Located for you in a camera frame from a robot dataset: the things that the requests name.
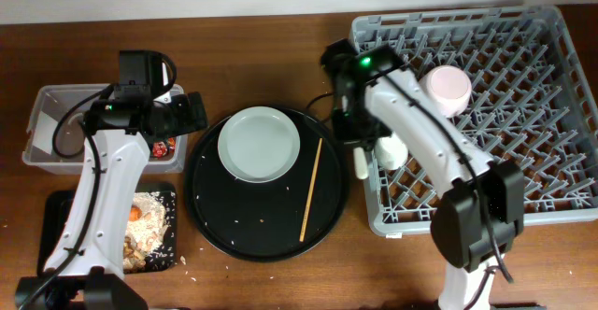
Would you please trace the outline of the cream plastic cup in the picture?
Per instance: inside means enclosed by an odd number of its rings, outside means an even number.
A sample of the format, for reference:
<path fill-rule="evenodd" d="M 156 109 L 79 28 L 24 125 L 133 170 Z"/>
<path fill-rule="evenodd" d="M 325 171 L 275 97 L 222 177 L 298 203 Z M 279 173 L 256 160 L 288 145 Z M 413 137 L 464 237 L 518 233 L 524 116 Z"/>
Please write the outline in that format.
<path fill-rule="evenodd" d="M 404 166 L 408 158 L 407 146 L 396 134 L 379 138 L 374 153 L 378 165 L 387 171 L 395 171 Z"/>

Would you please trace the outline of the white plastic fork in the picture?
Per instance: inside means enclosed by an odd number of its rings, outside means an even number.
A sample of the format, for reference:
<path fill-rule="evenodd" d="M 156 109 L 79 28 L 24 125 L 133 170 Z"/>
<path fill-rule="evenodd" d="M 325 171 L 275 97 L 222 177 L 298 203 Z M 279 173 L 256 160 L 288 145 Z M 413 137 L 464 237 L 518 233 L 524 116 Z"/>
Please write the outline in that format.
<path fill-rule="evenodd" d="M 368 162 L 362 147 L 353 150 L 354 171 L 357 178 L 365 180 L 369 177 Z"/>

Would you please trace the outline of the pink bowl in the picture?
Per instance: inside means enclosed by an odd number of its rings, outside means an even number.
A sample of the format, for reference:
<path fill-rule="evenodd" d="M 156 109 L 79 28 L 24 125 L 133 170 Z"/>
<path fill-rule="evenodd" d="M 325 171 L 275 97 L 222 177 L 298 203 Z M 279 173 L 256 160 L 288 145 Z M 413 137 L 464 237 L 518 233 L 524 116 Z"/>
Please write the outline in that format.
<path fill-rule="evenodd" d="M 446 118 L 458 116 L 468 107 L 472 83 L 458 67 L 437 66 L 422 77 L 419 84 Z"/>

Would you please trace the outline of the red snack wrapper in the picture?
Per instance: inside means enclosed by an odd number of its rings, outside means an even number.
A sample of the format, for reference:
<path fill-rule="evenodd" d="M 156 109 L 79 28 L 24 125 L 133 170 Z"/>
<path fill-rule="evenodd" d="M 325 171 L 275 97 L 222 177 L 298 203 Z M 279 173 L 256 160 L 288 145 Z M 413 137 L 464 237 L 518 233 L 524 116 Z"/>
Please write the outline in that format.
<path fill-rule="evenodd" d="M 176 151 L 177 142 L 175 137 L 169 137 L 165 140 L 155 142 L 151 147 L 151 157 L 161 159 Z"/>

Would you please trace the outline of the orange carrot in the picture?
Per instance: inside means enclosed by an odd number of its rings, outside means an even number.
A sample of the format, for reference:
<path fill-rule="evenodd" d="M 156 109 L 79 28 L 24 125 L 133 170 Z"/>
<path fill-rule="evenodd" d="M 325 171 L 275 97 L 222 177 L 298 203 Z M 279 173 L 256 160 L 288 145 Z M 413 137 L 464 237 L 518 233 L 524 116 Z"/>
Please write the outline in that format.
<path fill-rule="evenodd" d="M 139 207 L 132 205 L 129 213 L 129 220 L 134 222 L 142 217 L 142 211 Z"/>

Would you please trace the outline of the brown food scrap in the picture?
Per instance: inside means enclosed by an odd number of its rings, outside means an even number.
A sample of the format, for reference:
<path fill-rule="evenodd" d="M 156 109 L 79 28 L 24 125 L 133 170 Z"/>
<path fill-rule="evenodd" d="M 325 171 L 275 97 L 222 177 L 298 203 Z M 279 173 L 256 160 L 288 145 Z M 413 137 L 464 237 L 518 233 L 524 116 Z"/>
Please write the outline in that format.
<path fill-rule="evenodd" d="M 125 237 L 125 241 L 123 244 L 123 257 L 125 259 L 132 259 L 135 256 L 135 248 L 131 244 L 131 239 L 129 237 Z"/>

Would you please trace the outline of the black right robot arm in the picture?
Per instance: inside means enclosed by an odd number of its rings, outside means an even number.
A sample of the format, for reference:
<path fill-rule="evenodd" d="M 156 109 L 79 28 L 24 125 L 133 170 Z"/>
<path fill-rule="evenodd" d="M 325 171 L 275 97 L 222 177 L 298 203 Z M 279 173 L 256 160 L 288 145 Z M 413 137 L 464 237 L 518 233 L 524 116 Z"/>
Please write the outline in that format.
<path fill-rule="evenodd" d="M 359 52 L 341 39 L 325 49 L 320 65 L 337 102 L 335 138 L 370 150 L 380 137 L 396 134 L 434 185 L 440 204 L 431 236 L 447 262 L 436 308 L 490 308 L 495 274 L 513 280 L 504 255 L 524 229 L 521 169 L 470 142 L 390 46 Z"/>

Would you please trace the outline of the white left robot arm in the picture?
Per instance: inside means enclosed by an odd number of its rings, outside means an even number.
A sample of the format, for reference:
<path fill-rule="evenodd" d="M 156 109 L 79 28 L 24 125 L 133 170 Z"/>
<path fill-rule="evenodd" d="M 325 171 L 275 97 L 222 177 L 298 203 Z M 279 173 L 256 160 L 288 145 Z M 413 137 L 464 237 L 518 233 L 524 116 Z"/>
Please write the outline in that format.
<path fill-rule="evenodd" d="M 124 281 L 122 247 L 154 143 L 207 127 L 199 93 L 161 101 L 178 71 L 165 54 L 123 50 L 119 80 L 85 98 L 83 166 L 62 234 L 40 276 L 23 277 L 20 309 L 145 309 Z"/>

